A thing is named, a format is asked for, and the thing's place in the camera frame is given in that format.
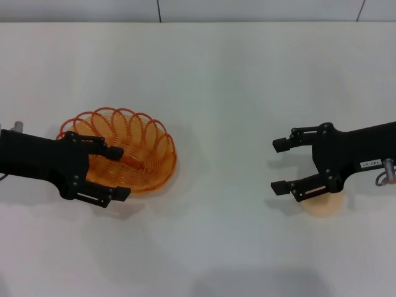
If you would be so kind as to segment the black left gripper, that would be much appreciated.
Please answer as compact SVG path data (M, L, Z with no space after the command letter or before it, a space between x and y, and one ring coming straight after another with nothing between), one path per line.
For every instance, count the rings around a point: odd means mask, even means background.
M104 137L79 135L51 140L1 131L1 173L47 181L67 200L77 199L103 208L113 200L124 202L130 188L85 180L89 154L119 161L124 149L108 145Z

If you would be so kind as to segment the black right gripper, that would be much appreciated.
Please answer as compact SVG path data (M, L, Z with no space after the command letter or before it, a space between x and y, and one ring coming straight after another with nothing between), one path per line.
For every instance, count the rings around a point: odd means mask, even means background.
M328 192L343 190L351 175L383 167L389 184L395 183L395 123L342 132L331 123L295 127L289 138L275 139L276 152L309 146L319 174L294 181L277 181L271 188L277 196L292 194L302 202Z

